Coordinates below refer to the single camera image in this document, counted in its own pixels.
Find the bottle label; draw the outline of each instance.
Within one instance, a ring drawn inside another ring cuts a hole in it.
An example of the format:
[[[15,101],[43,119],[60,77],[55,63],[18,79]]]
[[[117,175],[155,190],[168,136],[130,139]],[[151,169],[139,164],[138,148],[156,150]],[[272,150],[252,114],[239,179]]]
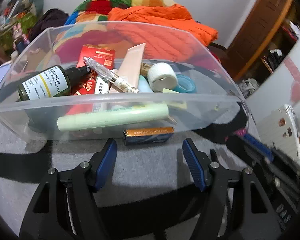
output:
[[[30,100],[50,98],[68,88],[66,78],[57,66],[28,79],[22,85]]]

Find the red box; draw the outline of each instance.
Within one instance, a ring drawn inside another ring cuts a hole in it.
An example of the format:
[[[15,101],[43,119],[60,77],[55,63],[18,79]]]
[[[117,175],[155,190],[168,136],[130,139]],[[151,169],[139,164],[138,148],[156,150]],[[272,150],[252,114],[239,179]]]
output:
[[[93,57],[98,63],[104,65],[106,68],[112,70],[114,68],[114,50],[103,49],[95,45],[84,45],[81,49],[77,67],[82,67],[85,65],[83,62],[83,57]],[[94,94],[96,88],[97,73],[92,70],[89,76],[83,79],[77,87],[73,87],[72,95],[88,95]],[[68,114],[79,114],[92,112],[93,105],[76,105],[73,106]]]

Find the metal bolt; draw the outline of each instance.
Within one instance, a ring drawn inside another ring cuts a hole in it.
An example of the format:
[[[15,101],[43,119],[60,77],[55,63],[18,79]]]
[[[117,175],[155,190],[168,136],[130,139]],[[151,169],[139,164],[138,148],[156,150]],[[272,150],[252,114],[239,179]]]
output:
[[[219,168],[219,163],[217,163],[217,162],[212,162],[212,163],[210,163],[210,166],[212,167],[212,168],[214,168],[214,169],[216,169],[216,168]]]
[[[53,173],[55,173],[56,172],[56,169],[55,168],[50,168],[50,169],[48,169],[48,173],[50,174],[50,175],[52,175]]]
[[[80,167],[81,168],[88,168],[89,167],[89,165],[90,165],[90,163],[88,163],[88,162],[82,162],[82,163],[80,163]]]
[[[250,175],[250,174],[252,174],[253,171],[250,168],[245,168],[244,172]]]

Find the yellow sticky note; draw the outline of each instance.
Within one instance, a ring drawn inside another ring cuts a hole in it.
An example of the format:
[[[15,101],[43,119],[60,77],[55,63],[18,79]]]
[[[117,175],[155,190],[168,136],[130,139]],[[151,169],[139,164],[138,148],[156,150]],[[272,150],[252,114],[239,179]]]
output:
[[[162,90],[162,93],[177,93],[177,94],[180,94],[179,92],[176,92],[176,91],[173,91],[173,90],[170,90],[170,89],[167,89],[167,88],[164,88]],[[166,104],[168,106],[171,106],[171,107],[179,108],[179,109],[182,109],[182,110],[187,110],[187,103],[186,102],[183,102],[183,103],[166,102]]]

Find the orange cloth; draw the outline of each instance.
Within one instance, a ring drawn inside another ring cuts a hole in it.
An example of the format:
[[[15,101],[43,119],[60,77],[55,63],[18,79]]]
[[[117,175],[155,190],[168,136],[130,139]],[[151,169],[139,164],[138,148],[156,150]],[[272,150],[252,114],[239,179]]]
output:
[[[109,21],[143,22],[172,27],[190,32],[204,46],[218,38],[218,31],[197,23],[188,10],[179,4],[170,7],[133,6],[127,9],[113,8],[108,16]],[[131,28],[129,25],[111,24],[122,36],[133,43],[146,42],[144,58],[184,61],[199,49],[199,44],[189,37],[188,33],[176,32],[169,28],[154,28],[142,25]]]

